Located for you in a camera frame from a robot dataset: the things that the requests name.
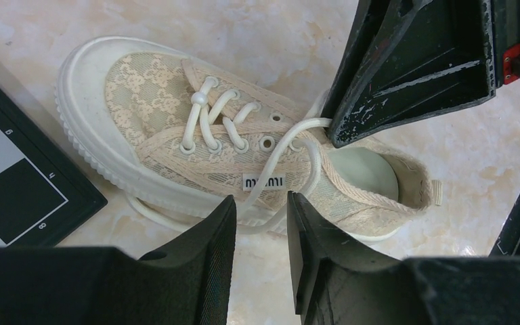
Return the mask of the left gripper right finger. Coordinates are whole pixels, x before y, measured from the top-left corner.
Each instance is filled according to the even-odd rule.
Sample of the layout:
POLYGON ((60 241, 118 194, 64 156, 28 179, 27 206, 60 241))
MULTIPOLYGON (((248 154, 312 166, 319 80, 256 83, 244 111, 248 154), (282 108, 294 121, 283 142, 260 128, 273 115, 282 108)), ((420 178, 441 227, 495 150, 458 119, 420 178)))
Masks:
POLYGON ((303 324, 520 324, 520 257, 398 260, 287 196, 295 313, 303 324))

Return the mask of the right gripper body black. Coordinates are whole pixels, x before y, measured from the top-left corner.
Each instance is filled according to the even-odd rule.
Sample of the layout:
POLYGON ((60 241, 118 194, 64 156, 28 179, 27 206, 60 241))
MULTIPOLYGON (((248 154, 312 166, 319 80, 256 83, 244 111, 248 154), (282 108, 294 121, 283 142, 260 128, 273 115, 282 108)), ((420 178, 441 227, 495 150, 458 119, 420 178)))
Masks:
POLYGON ((495 84, 520 80, 520 1, 496 0, 492 5, 495 84))

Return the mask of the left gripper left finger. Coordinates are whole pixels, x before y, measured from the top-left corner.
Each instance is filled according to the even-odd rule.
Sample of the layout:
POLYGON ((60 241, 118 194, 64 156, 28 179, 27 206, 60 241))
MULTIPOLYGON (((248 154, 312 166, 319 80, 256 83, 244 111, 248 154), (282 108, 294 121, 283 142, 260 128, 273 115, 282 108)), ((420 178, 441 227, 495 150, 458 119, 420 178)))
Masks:
POLYGON ((109 246, 0 248, 0 324, 225 324, 236 217, 227 196, 139 259, 109 246))

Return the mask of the beige lace sneaker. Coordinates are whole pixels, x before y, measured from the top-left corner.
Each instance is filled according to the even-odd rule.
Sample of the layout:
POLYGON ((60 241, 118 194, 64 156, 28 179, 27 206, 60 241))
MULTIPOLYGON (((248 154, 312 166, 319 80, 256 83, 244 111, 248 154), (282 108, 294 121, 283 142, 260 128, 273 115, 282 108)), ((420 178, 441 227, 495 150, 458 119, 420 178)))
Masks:
POLYGON ((224 197, 242 234, 286 233, 286 195, 378 242, 443 199, 414 157, 373 137, 335 148, 311 107, 191 55, 132 37, 70 52, 56 82, 64 131, 79 154, 145 217, 184 231, 224 197))

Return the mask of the white shoelace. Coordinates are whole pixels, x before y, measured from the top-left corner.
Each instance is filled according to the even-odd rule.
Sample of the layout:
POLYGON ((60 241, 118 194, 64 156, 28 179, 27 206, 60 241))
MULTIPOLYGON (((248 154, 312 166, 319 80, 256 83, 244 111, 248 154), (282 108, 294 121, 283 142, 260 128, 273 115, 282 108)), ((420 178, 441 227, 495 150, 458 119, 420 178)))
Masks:
POLYGON ((249 83, 214 77, 130 78, 127 100, 106 92, 118 129, 140 163, 161 179, 243 201, 248 234, 270 231, 284 217, 280 194, 312 191, 322 154, 311 129, 327 127, 322 101, 305 113, 249 83))

